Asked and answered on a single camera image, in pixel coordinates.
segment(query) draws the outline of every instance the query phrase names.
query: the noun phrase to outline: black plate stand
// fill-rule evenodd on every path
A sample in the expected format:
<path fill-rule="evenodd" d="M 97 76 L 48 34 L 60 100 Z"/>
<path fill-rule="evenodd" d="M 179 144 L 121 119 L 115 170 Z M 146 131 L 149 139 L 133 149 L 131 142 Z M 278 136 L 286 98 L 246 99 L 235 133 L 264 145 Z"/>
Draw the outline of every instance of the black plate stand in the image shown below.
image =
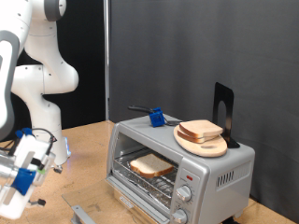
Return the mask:
<path fill-rule="evenodd" d="M 231 138 L 234 92 L 231 89 L 216 82 L 214 105 L 213 105 L 213 123 L 215 124 L 218 123 L 218 110 L 219 110 L 219 103 L 221 101 L 224 102 L 226 108 L 225 129 L 222 134 L 222 137 L 226 141 L 228 148 L 238 148 L 240 147 L 240 145 L 233 138 Z"/>

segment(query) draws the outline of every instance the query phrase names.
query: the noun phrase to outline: blue block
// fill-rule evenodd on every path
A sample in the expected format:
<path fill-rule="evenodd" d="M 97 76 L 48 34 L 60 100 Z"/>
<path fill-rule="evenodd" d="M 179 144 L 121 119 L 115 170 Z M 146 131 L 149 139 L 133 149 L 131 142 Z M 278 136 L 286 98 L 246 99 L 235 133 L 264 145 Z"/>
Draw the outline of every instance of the blue block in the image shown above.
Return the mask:
<path fill-rule="evenodd" d="M 160 107 L 154 108 L 153 109 L 155 113 L 149 114 L 149 118 L 151 121 L 152 127 L 158 127 L 162 126 L 165 124 L 164 116 L 163 116 L 163 111 L 161 110 Z"/>

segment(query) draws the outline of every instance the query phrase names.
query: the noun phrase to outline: control panel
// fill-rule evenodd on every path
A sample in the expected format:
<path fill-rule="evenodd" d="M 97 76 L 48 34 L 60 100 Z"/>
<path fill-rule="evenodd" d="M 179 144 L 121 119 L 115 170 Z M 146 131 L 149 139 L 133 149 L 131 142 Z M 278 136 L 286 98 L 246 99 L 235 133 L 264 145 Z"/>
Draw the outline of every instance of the control panel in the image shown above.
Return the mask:
<path fill-rule="evenodd" d="M 191 223 L 193 202 L 197 195 L 200 177 L 182 169 L 178 188 L 173 194 L 175 203 L 175 212 L 171 215 L 174 223 L 189 224 Z"/>

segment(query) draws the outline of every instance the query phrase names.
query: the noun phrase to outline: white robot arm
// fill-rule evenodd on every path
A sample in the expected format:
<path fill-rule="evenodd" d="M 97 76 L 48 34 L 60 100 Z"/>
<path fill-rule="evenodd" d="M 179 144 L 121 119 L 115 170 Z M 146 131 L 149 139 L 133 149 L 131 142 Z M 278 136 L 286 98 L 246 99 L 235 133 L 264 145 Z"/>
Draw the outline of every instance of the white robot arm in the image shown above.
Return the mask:
<path fill-rule="evenodd" d="M 73 91 L 78 85 L 76 70 L 58 51 L 56 21 L 64 15 L 65 7 L 65 0 L 0 0 L 0 140 L 13 127 L 12 91 L 28 105 L 36 125 L 35 135 L 30 129 L 18 131 L 19 138 L 10 151 L 0 151 L 2 217 L 16 219 L 28 205 L 43 206 L 44 201 L 30 203 L 30 197 L 35 187 L 43 184 L 54 160 L 59 158 L 56 164 L 65 162 L 66 152 L 61 154 L 59 147 L 56 151 L 54 147 L 57 143 L 65 147 L 60 109 L 42 97 Z M 44 65 L 16 68 L 24 47 Z"/>

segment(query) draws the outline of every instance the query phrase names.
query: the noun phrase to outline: blue clamp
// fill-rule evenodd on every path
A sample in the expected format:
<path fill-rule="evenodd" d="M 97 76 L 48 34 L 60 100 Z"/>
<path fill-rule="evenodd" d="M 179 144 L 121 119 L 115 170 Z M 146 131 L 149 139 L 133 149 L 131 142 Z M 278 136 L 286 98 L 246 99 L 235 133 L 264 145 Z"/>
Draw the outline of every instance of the blue clamp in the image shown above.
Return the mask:
<path fill-rule="evenodd" d="M 153 111 L 155 112 L 149 114 L 152 127 L 158 127 L 164 125 L 165 119 L 161 108 L 160 107 L 154 108 Z"/>
<path fill-rule="evenodd" d="M 22 131 L 25 135 L 32 135 L 32 130 L 30 128 L 23 128 Z"/>
<path fill-rule="evenodd" d="M 22 138 L 22 131 L 18 130 L 15 132 L 18 138 Z"/>
<path fill-rule="evenodd" d="M 11 187 L 16 189 L 22 196 L 25 196 L 35 177 L 36 171 L 20 168 Z"/>

